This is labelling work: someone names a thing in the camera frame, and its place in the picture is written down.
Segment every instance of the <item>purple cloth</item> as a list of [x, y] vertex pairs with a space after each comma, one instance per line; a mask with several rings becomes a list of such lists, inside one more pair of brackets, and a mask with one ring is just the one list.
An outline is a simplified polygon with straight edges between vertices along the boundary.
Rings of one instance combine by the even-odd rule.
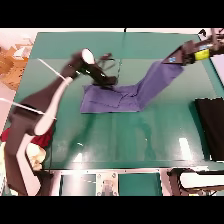
[[81, 113], [136, 112], [165, 89], [183, 68], [175, 64], [154, 62], [145, 77], [135, 85], [114, 86], [113, 90], [99, 86], [84, 86]]

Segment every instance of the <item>red object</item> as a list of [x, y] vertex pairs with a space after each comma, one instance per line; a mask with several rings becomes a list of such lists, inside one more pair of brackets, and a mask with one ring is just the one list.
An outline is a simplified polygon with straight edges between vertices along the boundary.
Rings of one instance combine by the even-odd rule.
[[[35, 136], [33, 140], [31, 141], [31, 143], [35, 145], [39, 145], [41, 148], [47, 147], [53, 136], [53, 127], [54, 127], [54, 123], [44, 135]], [[0, 140], [2, 142], [7, 141], [9, 136], [9, 131], [10, 131], [10, 128], [7, 128], [5, 131], [3, 131], [2, 135], [0, 136]]]

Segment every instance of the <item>yellow tape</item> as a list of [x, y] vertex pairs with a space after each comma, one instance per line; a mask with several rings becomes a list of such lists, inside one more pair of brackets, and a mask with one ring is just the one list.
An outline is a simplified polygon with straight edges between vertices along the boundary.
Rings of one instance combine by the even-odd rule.
[[195, 55], [196, 61], [209, 58], [209, 49], [199, 51], [199, 52], [195, 53], [194, 55]]

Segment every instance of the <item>black cloth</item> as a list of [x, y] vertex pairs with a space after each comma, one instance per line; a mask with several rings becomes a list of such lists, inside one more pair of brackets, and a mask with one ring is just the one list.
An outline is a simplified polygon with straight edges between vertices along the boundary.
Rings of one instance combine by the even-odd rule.
[[224, 100], [196, 99], [195, 106], [213, 161], [224, 161]]

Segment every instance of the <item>table surface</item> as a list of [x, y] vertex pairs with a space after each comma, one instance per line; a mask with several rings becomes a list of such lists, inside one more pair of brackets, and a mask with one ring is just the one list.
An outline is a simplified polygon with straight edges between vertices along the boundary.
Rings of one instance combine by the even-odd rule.
[[[144, 77], [152, 62], [165, 58], [188, 40], [197, 42], [199, 38], [161, 33], [39, 33], [15, 101], [55, 79], [55, 74], [37, 58], [60, 72], [71, 54], [82, 48], [89, 48], [96, 58], [111, 52], [116, 66], [107, 74], [117, 75], [122, 59], [119, 84], [130, 85]], [[82, 153], [82, 169], [198, 165], [224, 168], [221, 163], [208, 161], [208, 147], [193, 104], [195, 98], [224, 97], [210, 60], [186, 66], [142, 112], [80, 114], [82, 86], [91, 81], [90, 77], [79, 78], [62, 98], [52, 143], [52, 169], [80, 168], [80, 164], [73, 162], [79, 153]], [[187, 149], [180, 146], [183, 138], [188, 142], [191, 159], [186, 155]], [[45, 168], [49, 166], [49, 153], [47, 157]]]

